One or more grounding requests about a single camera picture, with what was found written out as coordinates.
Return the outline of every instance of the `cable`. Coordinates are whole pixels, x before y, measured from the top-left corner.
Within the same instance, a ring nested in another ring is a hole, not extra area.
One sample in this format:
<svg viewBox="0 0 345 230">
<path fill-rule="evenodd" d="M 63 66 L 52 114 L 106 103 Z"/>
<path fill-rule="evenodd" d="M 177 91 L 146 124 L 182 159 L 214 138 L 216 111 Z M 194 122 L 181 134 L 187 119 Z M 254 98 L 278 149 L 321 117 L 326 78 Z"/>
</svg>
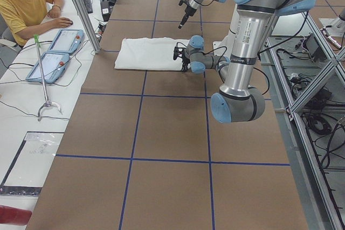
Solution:
<svg viewBox="0 0 345 230">
<path fill-rule="evenodd" d="M 19 110 L 21 113 L 24 113 L 24 114 L 27 115 L 27 116 L 32 116 L 32 117 L 38 118 L 38 115 L 31 114 L 31 113 L 26 113 L 26 112 L 20 110 L 19 108 L 15 107 L 15 106 L 11 106 L 11 105 L 9 105 L 9 104 L 7 104 L 7 103 L 4 103 L 3 101 L 0 101 L 0 103 L 2 103 L 2 104 L 5 105 L 5 106 L 8 106 L 8 107 L 10 107 L 10 108 Z M 51 117 L 51 116 L 41 116 L 41 118 L 59 119 L 59 120 L 68 120 L 68 121 L 70 120 L 69 118 Z"/>
<path fill-rule="evenodd" d="M 185 46 L 185 47 L 187 48 L 187 46 L 186 46 L 184 43 L 182 43 L 182 42 L 180 42 L 180 41 L 178 41 L 177 44 L 178 44 L 178 43 L 182 44 L 183 46 Z"/>
<path fill-rule="evenodd" d="M 75 58 L 76 61 L 80 64 L 79 67 L 78 67 L 78 69 L 77 69 L 77 71 L 75 72 L 75 74 L 74 74 L 72 80 L 71 80 L 68 84 L 66 84 L 66 85 L 59 85 L 59 84 L 57 84 L 57 83 L 54 83 L 54 85 L 62 86 L 62 87 L 67 87 L 67 86 L 69 86 L 69 85 L 74 81 L 75 77 L 78 75 L 78 72 L 79 72 L 79 70 L 80 70 L 80 68 L 81 68 L 81 66 L 82 66 L 82 63 L 80 62 L 80 60 L 77 59 L 77 54 L 82 50 L 82 48 L 84 48 L 84 47 L 86 46 L 86 44 L 87 44 L 88 42 L 89 42 L 89 40 L 83 42 L 83 44 L 81 45 L 81 48 L 76 52 L 76 54 L 74 54 L 74 55 L 72 56 L 72 58 Z"/>
<path fill-rule="evenodd" d="M 9 64 L 8 68 L 9 68 L 10 66 L 12 66 L 12 65 L 26 65 L 26 66 L 30 66 L 30 67 L 33 67 L 33 66 L 34 66 L 34 65 L 32 65 L 32 64 L 27 64 L 27 63 L 11 63 L 11 64 Z"/>
<path fill-rule="evenodd" d="M 262 70 L 260 70 L 260 69 L 258 69 L 256 67 L 254 69 L 259 71 L 259 72 L 261 72 L 265 76 L 265 78 L 267 79 L 267 90 L 262 94 L 262 95 L 264 95 L 264 94 L 266 94 L 270 90 L 270 80 L 269 80 L 268 76 L 266 75 L 266 73 L 264 71 L 262 71 Z"/>
<path fill-rule="evenodd" d="M 52 42 L 53 42 L 52 40 L 45 40 L 45 41 L 41 41 L 41 42 L 39 42 L 39 43 L 41 44 L 41 43 L 52 43 Z M 24 48 L 22 48 L 22 49 L 18 52 L 18 54 L 20 54 L 24 49 L 29 48 L 29 47 L 31 47 L 31 46 L 33 46 L 33 45 L 36 45 L 36 43 L 31 44 L 31 45 L 28 45 L 28 46 L 25 46 Z"/>
<path fill-rule="evenodd" d="M 321 165 L 323 165 L 323 163 L 325 162 L 325 160 L 327 159 L 327 164 L 326 164 L 326 166 L 323 166 L 323 168 L 324 169 L 327 169 L 328 167 L 329 167 L 329 165 L 330 165 L 330 145 L 331 145 L 331 143 L 332 143 L 332 140 L 333 140 L 333 137 L 334 137 L 334 135 L 335 135 L 335 132 L 337 131 L 337 129 L 338 129 L 338 127 L 340 126 L 340 124 L 336 124 L 335 126 L 334 126 L 334 129 L 333 129 L 333 131 L 332 131 L 332 134 L 330 135 L 330 138 L 329 138 L 329 140 L 328 140 L 328 143 L 327 143 L 327 147 L 326 147 L 326 154 L 323 156 L 323 158 L 322 158 L 322 160 L 321 160 Z"/>
<path fill-rule="evenodd" d="M 259 54 L 261 54 L 261 53 L 263 53 L 263 52 L 265 52 L 265 51 L 268 51 L 268 50 L 270 50 L 270 49 L 272 49 L 272 48 L 275 48 L 275 47 L 279 46 L 280 44 L 283 44 L 283 43 L 287 42 L 288 40 L 291 40 L 291 39 L 293 39 L 294 37 L 296 37 L 297 34 L 299 34 L 300 31 L 302 31 L 302 29 L 303 29 L 303 27 L 304 27 L 304 24 L 305 24 L 306 21 L 307 21 L 308 14 L 309 14 L 309 11 L 306 12 L 306 16 L 305 16 L 305 18 L 304 18 L 304 21 L 303 21 L 303 23 L 302 23 L 302 26 L 301 26 L 301 28 L 298 30 L 297 33 L 295 33 L 293 36 L 287 38 L 286 40 L 283 40 L 283 41 L 280 42 L 280 43 L 277 43 L 277 44 L 275 44 L 275 45 L 273 45 L 273 46 L 271 46 L 271 47 L 269 47 L 269 48 L 264 49 L 263 51 L 260 51 Z"/>
</svg>

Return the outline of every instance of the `chair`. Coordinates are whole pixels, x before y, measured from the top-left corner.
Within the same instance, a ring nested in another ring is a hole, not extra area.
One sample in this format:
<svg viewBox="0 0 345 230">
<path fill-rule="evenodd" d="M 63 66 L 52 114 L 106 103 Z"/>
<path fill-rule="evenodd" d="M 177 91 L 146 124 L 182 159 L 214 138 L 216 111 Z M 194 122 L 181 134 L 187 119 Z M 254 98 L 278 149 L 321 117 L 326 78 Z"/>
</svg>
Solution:
<svg viewBox="0 0 345 230">
<path fill-rule="evenodd" d="M 0 15 L 0 46 L 2 45 L 5 45 L 18 52 L 18 50 L 14 48 L 17 45 L 16 40 L 13 37 L 10 29 L 7 27 L 4 18 L 2 15 Z"/>
</svg>

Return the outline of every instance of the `man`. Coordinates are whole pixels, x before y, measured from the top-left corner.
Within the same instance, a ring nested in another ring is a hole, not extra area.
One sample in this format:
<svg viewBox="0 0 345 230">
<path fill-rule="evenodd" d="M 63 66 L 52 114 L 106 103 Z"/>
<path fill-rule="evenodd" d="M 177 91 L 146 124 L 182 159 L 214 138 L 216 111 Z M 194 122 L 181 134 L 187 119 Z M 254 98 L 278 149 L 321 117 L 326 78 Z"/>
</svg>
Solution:
<svg viewBox="0 0 345 230">
<path fill-rule="evenodd" d="M 47 12 L 46 3 L 53 4 Z M 16 42 L 24 46 L 34 34 L 42 34 L 53 28 L 66 28 L 72 21 L 60 17 L 64 0 L 0 0 L 0 14 L 5 19 Z M 54 18 L 41 23 L 45 16 Z"/>
</svg>

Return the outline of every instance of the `black cable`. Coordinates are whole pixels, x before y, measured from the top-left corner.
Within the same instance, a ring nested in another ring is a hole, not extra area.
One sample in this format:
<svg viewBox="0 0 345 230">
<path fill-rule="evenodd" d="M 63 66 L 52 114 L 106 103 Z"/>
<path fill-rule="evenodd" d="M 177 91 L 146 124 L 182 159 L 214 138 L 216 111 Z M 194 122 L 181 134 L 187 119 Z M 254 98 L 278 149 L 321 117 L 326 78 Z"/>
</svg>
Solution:
<svg viewBox="0 0 345 230">
<path fill-rule="evenodd" d="M 340 124 L 338 124 L 338 123 L 334 126 L 334 129 L 333 129 L 333 131 L 332 131 L 332 133 L 330 135 L 330 138 L 328 140 L 328 143 L 327 143 L 326 154 L 323 156 L 322 160 L 320 161 L 321 165 L 323 165 L 323 163 L 327 159 L 326 166 L 323 166 L 324 169 L 327 169 L 329 167 L 329 165 L 330 165 L 330 145 L 332 143 L 332 140 L 333 140 L 333 137 L 335 135 L 335 132 L 336 132 L 336 130 L 338 129 L 339 126 L 340 126 Z"/>
<path fill-rule="evenodd" d="M 299 33 L 302 31 L 302 29 L 303 29 L 303 27 L 304 27 L 304 24 L 305 24 L 306 21 L 307 21 L 308 14 L 309 14 L 309 11 L 306 12 L 306 16 L 305 16 L 305 18 L 304 18 L 304 21 L 303 21 L 303 23 L 302 23 L 302 26 L 301 26 L 301 28 L 298 30 L 297 33 L 295 33 L 293 36 L 287 38 L 286 40 L 283 40 L 283 41 L 280 42 L 280 43 L 277 43 L 277 44 L 275 44 L 275 45 L 273 45 L 273 46 L 271 46 L 271 47 L 269 47 L 269 48 L 264 49 L 263 51 L 260 51 L 259 54 L 261 54 L 261 53 L 263 53 L 263 52 L 265 52 L 265 51 L 268 51 L 268 50 L 270 50 L 270 49 L 272 49 L 272 48 L 275 48 L 275 47 L 279 46 L 280 44 L 283 44 L 283 43 L 287 42 L 288 40 L 291 40 L 291 39 L 293 39 L 294 37 L 296 37 L 297 34 L 299 34 Z"/>
<path fill-rule="evenodd" d="M 52 40 L 45 40 L 45 41 L 40 41 L 39 43 L 41 44 L 41 43 L 52 43 L 53 41 Z M 28 46 L 25 46 L 24 48 L 22 48 L 19 52 L 18 52 L 18 54 L 20 54 L 21 52 L 22 52 L 22 50 L 24 50 L 24 49 L 26 49 L 26 48 L 29 48 L 29 47 L 31 47 L 31 46 L 33 46 L 33 45 L 36 45 L 36 43 L 34 43 L 34 44 L 31 44 L 31 45 L 28 45 Z"/>
<path fill-rule="evenodd" d="M 30 66 L 30 67 L 33 67 L 33 66 L 34 66 L 34 65 L 32 65 L 32 64 L 27 64 L 27 63 L 11 63 L 11 64 L 9 64 L 8 68 L 9 68 L 10 66 L 12 66 L 12 65 L 26 65 L 26 66 Z"/>
<path fill-rule="evenodd" d="M 27 116 L 32 116 L 32 117 L 38 118 L 38 115 L 31 114 L 31 113 L 26 113 L 26 112 L 20 110 L 19 108 L 15 107 L 15 106 L 11 106 L 11 105 L 9 105 L 9 104 L 7 104 L 7 103 L 4 103 L 3 101 L 0 101 L 0 103 L 2 103 L 2 104 L 5 105 L 5 106 L 8 106 L 8 107 L 10 107 L 10 108 L 19 110 L 21 113 L 24 113 L 24 114 L 27 115 Z M 69 118 L 50 117 L 50 116 L 41 116 L 41 118 L 60 119 L 60 120 L 68 120 L 68 121 L 70 120 Z"/>
<path fill-rule="evenodd" d="M 183 46 L 185 46 L 185 47 L 187 48 L 186 44 L 184 44 L 184 43 L 182 43 L 182 42 L 180 42 L 180 41 L 178 41 L 177 44 L 178 44 L 178 43 L 182 44 Z"/>
<path fill-rule="evenodd" d="M 204 55 L 207 55 L 207 54 L 210 54 L 211 52 L 214 52 L 214 51 L 219 50 L 219 49 L 221 49 L 221 48 L 225 48 L 225 52 L 227 51 L 227 47 L 226 47 L 226 46 L 221 46 L 221 47 L 218 47 L 218 48 L 214 48 L 212 51 L 209 51 L 208 53 L 204 53 L 204 52 L 203 52 L 203 54 L 204 54 Z"/>
<path fill-rule="evenodd" d="M 290 59 L 299 59 L 299 60 L 309 60 L 309 59 L 310 59 L 310 57 L 302 57 L 302 56 L 293 55 L 292 52 L 288 52 L 288 51 L 287 51 L 286 49 L 284 49 L 284 48 L 279 48 L 279 49 L 276 50 L 276 52 L 277 52 L 277 51 L 282 51 L 283 53 L 289 54 L 289 58 L 290 58 Z"/>
<path fill-rule="evenodd" d="M 73 82 L 73 80 L 74 80 L 75 77 L 77 76 L 77 74 L 78 74 L 80 68 L 82 67 L 82 63 L 80 62 L 79 59 L 77 59 L 77 54 L 82 50 L 82 48 L 85 47 L 85 45 L 86 45 L 88 42 L 89 42 L 89 40 L 83 42 L 83 44 L 81 45 L 81 48 L 71 57 L 71 59 L 72 59 L 72 58 L 76 59 L 76 61 L 80 64 L 79 67 L 78 67 L 78 69 L 77 69 L 77 71 L 75 72 L 75 74 L 74 74 L 72 80 L 71 80 L 67 85 L 59 85 L 58 83 L 53 83 L 54 85 L 62 86 L 62 87 L 67 87 L 67 86 L 69 86 L 69 85 Z"/>
<path fill-rule="evenodd" d="M 211 5 L 212 3 L 214 2 L 214 0 L 211 1 L 211 3 L 207 4 L 207 5 L 203 5 L 203 4 L 200 4 L 201 6 L 209 6 Z"/>
<path fill-rule="evenodd" d="M 338 102 L 338 101 L 333 101 L 333 100 L 327 100 L 329 102 L 335 102 L 335 103 L 340 103 L 340 104 L 345 104 L 345 102 Z"/>
<path fill-rule="evenodd" d="M 265 76 L 265 78 L 267 79 L 267 90 L 262 94 L 262 95 L 264 95 L 270 90 L 270 79 L 268 78 L 268 76 L 266 75 L 266 73 L 264 71 L 262 71 L 256 67 L 254 69 L 261 72 Z"/>
<path fill-rule="evenodd" d="M 216 48 L 216 49 L 214 49 L 214 50 L 218 50 L 218 49 L 220 49 L 220 48 L 225 48 L 225 50 L 224 50 L 223 54 L 220 56 L 220 58 L 218 59 L 218 62 L 217 62 L 217 64 L 216 64 L 215 68 L 217 67 L 218 75 L 219 75 L 220 79 L 222 80 L 222 82 L 224 83 L 224 80 L 223 80 L 223 78 L 222 78 L 222 76 L 221 76 L 221 74 L 220 74 L 220 70 L 218 69 L 218 67 L 219 67 L 219 62 L 220 62 L 220 60 L 222 59 L 222 57 L 224 56 L 225 52 L 227 51 L 227 47 L 226 47 L 226 46 L 222 46 L 222 47 L 218 47 L 218 48 Z"/>
</svg>

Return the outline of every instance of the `folded cloth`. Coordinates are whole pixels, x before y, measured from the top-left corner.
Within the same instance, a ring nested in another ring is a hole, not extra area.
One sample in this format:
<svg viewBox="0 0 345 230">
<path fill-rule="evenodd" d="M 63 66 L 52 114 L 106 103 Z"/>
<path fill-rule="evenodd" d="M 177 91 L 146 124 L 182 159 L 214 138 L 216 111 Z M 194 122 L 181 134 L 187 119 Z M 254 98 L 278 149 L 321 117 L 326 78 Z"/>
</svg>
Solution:
<svg viewBox="0 0 345 230">
<path fill-rule="evenodd" d="M 178 47 L 184 47 L 183 44 L 187 46 L 188 42 L 189 40 L 174 40 L 166 37 L 124 39 L 115 61 L 115 68 L 180 71 L 182 59 L 173 60 L 174 48 L 177 43 Z"/>
</svg>

